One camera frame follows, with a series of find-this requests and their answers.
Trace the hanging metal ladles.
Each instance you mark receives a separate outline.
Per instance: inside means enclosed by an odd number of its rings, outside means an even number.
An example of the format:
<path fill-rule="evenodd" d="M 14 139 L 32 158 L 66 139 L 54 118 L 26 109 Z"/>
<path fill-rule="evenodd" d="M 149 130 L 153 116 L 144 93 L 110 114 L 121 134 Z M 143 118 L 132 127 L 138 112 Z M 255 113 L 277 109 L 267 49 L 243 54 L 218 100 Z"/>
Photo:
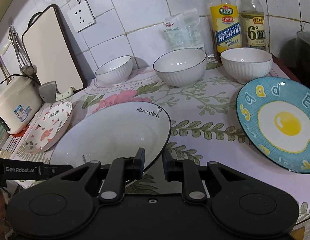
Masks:
<path fill-rule="evenodd" d="M 32 66 L 30 59 L 26 54 L 26 51 L 19 38 L 18 33 L 16 32 L 15 28 L 12 25 L 9 26 L 9 35 L 11 37 L 12 45 L 19 64 L 20 72 L 26 76 L 34 76 L 35 69 Z"/>

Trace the black pot with glass lid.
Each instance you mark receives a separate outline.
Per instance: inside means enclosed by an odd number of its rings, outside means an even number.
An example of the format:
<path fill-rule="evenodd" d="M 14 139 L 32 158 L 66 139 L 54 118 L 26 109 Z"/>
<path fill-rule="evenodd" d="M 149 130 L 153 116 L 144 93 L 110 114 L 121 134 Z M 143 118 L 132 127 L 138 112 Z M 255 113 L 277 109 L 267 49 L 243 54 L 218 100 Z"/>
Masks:
<path fill-rule="evenodd" d="M 304 75 L 310 69 L 310 31 L 297 32 L 295 53 L 297 73 Z"/>

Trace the white plastic salt bag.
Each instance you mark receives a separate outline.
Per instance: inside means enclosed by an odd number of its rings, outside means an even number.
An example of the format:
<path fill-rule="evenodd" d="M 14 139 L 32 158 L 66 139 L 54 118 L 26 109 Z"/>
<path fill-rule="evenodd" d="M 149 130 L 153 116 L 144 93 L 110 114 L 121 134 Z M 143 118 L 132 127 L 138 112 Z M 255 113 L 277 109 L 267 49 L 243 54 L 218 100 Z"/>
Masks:
<path fill-rule="evenodd" d="M 162 35 L 171 50 L 194 48 L 205 51 L 196 8 L 165 18 Z"/>

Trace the large white Morning Honey plate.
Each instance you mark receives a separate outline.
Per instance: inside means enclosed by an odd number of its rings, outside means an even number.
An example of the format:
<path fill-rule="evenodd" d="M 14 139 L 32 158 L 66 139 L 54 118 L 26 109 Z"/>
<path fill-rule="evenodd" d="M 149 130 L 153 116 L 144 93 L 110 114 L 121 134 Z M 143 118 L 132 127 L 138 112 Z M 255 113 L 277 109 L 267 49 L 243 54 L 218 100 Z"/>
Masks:
<path fill-rule="evenodd" d="M 159 158 L 171 134 L 171 119 L 160 106 L 143 101 L 104 108 L 80 121 L 56 144 L 50 163 L 78 167 L 92 160 L 111 164 L 145 150 L 144 171 Z"/>

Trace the blue fried egg plate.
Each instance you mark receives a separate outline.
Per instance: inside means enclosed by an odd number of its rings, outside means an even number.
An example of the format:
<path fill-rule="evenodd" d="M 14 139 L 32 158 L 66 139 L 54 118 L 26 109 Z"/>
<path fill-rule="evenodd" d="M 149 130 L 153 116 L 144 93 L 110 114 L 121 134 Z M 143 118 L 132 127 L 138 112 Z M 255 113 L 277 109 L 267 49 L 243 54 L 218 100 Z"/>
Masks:
<path fill-rule="evenodd" d="M 236 114 L 252 144 L 286 170 L 310 174 L 310 89 L 282 77 L 261 77 L 237 94 Z"/>

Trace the white vinegar bottle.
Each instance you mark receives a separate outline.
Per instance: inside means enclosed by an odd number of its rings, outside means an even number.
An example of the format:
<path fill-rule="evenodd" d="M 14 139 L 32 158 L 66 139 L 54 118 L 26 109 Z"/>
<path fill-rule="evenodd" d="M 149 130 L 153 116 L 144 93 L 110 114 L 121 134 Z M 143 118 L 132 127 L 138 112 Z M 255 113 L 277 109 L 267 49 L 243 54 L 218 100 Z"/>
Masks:
<path fill-rule="evenodd" d="M 265 17 L 259 0 L 241 0 L 240 20 L 243 46 L 267 50 Z"/>

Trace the yellow label cooking wine bottle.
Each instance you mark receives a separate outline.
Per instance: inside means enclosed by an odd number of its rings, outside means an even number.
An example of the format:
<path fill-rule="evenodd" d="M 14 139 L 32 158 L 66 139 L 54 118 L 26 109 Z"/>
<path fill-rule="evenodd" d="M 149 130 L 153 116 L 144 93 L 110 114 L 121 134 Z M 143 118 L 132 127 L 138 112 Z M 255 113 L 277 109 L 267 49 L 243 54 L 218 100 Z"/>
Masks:
<path fill-rule="evenodd" d="M 221 62 L 222 52 L 242 47 L 240 17 L 235 0 L 205 0 L 214 55 Z"/>

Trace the white rice cooker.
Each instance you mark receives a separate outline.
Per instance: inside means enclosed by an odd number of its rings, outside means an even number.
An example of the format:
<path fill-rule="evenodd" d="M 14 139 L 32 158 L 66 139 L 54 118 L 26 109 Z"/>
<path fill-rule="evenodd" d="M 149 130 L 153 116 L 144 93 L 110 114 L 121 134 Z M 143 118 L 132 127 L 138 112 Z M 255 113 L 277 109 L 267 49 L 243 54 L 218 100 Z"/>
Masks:
<path fill-rule="evenodd" d="M 33 81 L 18 76 L 0 92 L 0 124 L 9 134 L 17 134 L 33 119 L 41 105 Z"/>

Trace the pink lovely bear plate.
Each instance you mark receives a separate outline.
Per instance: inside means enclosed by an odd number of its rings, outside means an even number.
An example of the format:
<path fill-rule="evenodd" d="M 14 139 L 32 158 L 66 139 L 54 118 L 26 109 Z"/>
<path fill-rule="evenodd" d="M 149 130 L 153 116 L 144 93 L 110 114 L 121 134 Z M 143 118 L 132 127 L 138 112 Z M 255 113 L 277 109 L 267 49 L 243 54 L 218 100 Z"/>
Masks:
<path fill-rule="evenodd" d="M 72 118 L 72 102 L 61 102 L 45 112 L 24 142 L 27 153 L 49 150 L 64 135 Z"/>

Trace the white wall socket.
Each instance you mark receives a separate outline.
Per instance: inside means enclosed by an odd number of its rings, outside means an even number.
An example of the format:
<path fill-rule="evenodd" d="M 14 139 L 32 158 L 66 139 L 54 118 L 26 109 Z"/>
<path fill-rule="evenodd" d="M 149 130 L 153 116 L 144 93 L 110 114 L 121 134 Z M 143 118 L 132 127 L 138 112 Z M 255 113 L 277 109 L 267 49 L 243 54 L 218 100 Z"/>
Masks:
<path fill-rule="evenodd" d="M 77 33 L 96 23 L 87 0 L 81 1 L 78 5 L 73 7 L 67 12 L 67 15 L 73 26 L 73 29 Z"/>

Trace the cream cutting board dark rim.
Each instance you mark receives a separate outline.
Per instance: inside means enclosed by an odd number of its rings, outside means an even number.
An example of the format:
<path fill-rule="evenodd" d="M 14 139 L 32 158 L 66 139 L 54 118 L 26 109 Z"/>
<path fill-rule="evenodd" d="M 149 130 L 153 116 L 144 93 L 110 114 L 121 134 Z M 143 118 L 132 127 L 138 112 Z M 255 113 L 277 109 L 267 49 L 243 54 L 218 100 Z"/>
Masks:
<path fill-rule="evenodd" d="M 60 93 L 86 87 L 58 5 L 52 4 L 29 21 L 21 37 L 41 85 L 54 81 Z"/>

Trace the small white ribbed bowl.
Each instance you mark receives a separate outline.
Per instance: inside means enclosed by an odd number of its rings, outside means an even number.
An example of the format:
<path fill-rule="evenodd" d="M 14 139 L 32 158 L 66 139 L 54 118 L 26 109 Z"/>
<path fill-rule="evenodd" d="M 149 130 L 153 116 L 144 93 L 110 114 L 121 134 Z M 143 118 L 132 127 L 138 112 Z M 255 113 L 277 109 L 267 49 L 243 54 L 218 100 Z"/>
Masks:
<path fill-rule="evenodd" d="M 125 82 L 133 70 L 132 57 L 129 55 L 113 59 L 100 66 L 95 76 L 104 85 L 113 86 Z"/>

